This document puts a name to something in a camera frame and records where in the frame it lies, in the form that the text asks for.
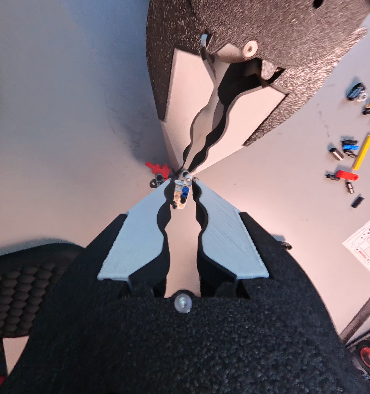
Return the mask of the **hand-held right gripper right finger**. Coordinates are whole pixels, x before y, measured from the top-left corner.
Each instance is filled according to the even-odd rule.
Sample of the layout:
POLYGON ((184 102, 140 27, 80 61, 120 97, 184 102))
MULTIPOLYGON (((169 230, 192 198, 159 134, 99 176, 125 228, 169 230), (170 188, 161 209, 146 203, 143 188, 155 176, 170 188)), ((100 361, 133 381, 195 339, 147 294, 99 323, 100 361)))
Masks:
POLYGON ((215 295, 228 283, 268 278, 269 272, 241 218, 241 211, 199 179, 193 180, 196 220, 200 225, 197 269, 202 295, 215 295))

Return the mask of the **grey desk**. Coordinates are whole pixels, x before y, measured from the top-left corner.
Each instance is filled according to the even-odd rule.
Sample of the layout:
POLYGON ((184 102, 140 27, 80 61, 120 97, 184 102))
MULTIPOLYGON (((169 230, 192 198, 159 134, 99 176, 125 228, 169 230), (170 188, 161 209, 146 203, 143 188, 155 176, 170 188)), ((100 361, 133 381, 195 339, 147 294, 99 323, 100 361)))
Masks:
MULTIPOLYGON (((86 247, 152 190, 167 163, 145 55, 148 1, 0 1, 0 255, 86 247)), ((370 91, 368 33, 295 115, 197 177, 250 214, 306 271, 340 333, 370 298, 370 272, 343 245, 370 220, 370 150, 354 194, 326 173, 353 159, 370 121, 344 89, 370 91), (363 202, 351 208, 359 196, 363 202)))

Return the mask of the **pile of small toy bricks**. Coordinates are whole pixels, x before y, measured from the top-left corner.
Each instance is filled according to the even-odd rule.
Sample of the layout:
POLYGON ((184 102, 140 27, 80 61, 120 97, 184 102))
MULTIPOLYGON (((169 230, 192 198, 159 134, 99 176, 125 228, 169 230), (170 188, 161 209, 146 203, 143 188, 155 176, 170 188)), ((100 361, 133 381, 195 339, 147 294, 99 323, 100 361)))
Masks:
MULTIPOLYGON (((345 94, 345 98, 349 102, 357 102, 363 105, 361 114, 363 116, 370 116, 370 102, 368 102, 368 90, 366 85, 359 81, 353 84, 345 94)), ((336 160, 353 159, 353 164, 350 171, 337 170, 335 173, 326 173, 325 178, 331 181, 344 181, 345 189, 348 194, 354 194, 353 183, 359 179, 356 171, 358 171, 363 164, 368 151, 370 150, 370 134, 368 134, 364 141, 360 143, 355 139, 341 139, 341 149, 335 146, 331 147, 328 152, 336 160)))

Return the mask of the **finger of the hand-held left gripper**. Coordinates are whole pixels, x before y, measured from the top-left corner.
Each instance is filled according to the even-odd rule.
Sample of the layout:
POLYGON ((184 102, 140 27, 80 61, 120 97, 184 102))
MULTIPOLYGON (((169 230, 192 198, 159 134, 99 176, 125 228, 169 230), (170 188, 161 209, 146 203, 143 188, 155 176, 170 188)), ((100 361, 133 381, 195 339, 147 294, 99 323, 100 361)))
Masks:
POLYGON ((182 168, 183 153, 192 145, 187 164, 204 147, 212 131, 213 104, 208 104, 214 83, 201 56, 175 48, 164 120, 161 121, 169 162, 174 172, 182 168))
POLYGON ((187 164, 188 171, 196 174, 242 149, 285 97, 272 86, 257 87, 236 96, 228 108, 222 135, 207 147, 206 157, 199 164, 187 164))

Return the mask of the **black mesh office chair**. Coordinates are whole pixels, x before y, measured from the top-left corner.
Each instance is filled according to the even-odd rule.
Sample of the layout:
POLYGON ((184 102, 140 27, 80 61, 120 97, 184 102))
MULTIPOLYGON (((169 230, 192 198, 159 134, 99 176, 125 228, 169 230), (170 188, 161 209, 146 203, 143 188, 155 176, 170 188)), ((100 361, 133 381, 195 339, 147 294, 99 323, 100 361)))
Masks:
POLYGON ((53 243, 0 255, 0 338, 30 335, 48 295, 83 250, 53 243))

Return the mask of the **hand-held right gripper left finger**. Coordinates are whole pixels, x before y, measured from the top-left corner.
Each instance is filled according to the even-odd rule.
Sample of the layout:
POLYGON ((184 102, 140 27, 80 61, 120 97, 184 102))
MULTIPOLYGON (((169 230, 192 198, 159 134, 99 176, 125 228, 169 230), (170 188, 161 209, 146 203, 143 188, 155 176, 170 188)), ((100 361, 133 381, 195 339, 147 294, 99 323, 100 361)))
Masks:
POLYGON ((125 282, 131 290, 141 284, 165 287, 170 268, 166 227, 173 195, 174 182, 166 180, 125 214, 98 280, 125 282))

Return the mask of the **red white black brick subassembly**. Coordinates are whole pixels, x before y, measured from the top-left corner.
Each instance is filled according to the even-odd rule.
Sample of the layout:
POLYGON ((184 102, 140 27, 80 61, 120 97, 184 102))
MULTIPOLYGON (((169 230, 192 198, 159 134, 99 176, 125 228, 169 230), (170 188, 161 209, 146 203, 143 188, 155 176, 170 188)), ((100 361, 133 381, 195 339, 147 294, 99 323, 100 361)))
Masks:
MULTIPOLYGON (((148 167, 154 175, 154 178, 149 182, 149 187, 152 189, 159 187, 169 179, 175 180, 176 177, 178 176, 178 175, 174 175, 172 177, 170 175, 172 170, 170 169, 168 164, 159 165, 147 161, 145 163, 145 166, 148 167)), ((183 189, 178 189, 174 183, 174 194, 173 194, 173 200, 171 202, 172 208, 179 210, 184 209, 188 197, 190 195, 190 192, 191 192, 191 188, 189 189, 188 187, 184 187, 183 189)))

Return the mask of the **small white blue brick piece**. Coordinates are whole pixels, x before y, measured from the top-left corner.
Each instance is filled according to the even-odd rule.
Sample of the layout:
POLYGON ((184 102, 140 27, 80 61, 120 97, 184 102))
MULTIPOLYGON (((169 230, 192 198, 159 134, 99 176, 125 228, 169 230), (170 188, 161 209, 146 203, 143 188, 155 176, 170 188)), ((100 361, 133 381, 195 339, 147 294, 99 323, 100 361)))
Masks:
POLYGON ((174 183, 178 189, 183 189, 184 187, 190 189, 192 187, 192 175, 188 170, 183 170, 178 174, 174 183))

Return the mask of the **sticker sheet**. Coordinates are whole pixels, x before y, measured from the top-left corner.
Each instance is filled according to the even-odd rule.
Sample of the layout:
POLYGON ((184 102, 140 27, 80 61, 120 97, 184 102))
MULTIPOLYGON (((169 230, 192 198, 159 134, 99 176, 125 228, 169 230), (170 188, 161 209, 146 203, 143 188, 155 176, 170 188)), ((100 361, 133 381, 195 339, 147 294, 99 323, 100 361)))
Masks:
POLYGON ((342 245, 370 272, 370 220, 342 245))

